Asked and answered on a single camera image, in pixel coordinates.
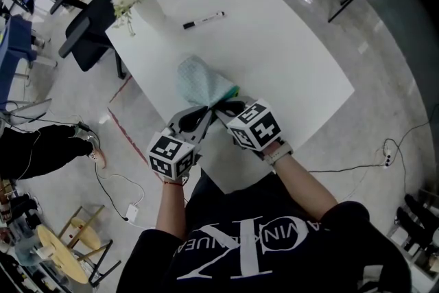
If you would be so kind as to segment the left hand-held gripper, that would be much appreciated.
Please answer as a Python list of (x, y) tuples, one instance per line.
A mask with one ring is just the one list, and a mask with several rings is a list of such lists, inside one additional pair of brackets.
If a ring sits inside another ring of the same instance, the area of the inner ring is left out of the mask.
[(183, 184), (201, 157), (200, 142), (212, 119), (213, 111), (207, 106), (193, 106), (176, 113), (166, 128), (154, 133), (147, 147), (151, 170), (167, 183)]

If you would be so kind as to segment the person's right hand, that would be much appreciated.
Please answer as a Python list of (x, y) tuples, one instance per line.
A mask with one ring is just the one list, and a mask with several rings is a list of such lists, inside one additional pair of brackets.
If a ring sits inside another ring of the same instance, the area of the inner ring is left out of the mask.
[(254, 153), (261, 160), (270, 165), (275, 164), (275, 162), (291, 152), (291, 146), (288, 144), (288, 142), (282, 140), (282, 138), (278, 138), (277, 140), (273, 141), (262, 151), (254, 151)]

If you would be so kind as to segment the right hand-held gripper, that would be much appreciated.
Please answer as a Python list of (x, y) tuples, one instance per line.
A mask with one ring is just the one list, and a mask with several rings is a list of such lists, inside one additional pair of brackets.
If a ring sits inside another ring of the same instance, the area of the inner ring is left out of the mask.
[(249, 96), (237, 96), (224, 99), (215, 107), (245, 108), (238, 116), (231, 110), (215, 111), (216, 117), (242, 148), (262, 151), (281, 135), (271, 106), (263, 99), (256, 101)]

